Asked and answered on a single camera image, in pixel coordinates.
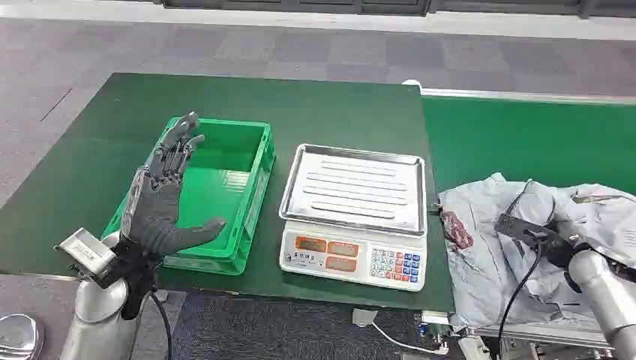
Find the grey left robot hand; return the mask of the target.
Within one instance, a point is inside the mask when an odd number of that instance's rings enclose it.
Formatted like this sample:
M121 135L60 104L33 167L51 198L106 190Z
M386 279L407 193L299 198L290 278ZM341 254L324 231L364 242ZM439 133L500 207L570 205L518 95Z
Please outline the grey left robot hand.
M133 176L121 215L120 236L149 253L169 255L213 241L226 226L221 217L180 228L179 204L186 167L205 136L194 132L196 112L178 118L165 130Z

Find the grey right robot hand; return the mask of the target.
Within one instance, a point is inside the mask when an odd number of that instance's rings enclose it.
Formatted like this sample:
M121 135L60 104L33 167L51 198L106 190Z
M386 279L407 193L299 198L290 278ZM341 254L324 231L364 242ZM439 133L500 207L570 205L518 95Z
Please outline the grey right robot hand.
M558 232L508 214L501 214L498 217L494 229L531 248L572 249L572 245Z

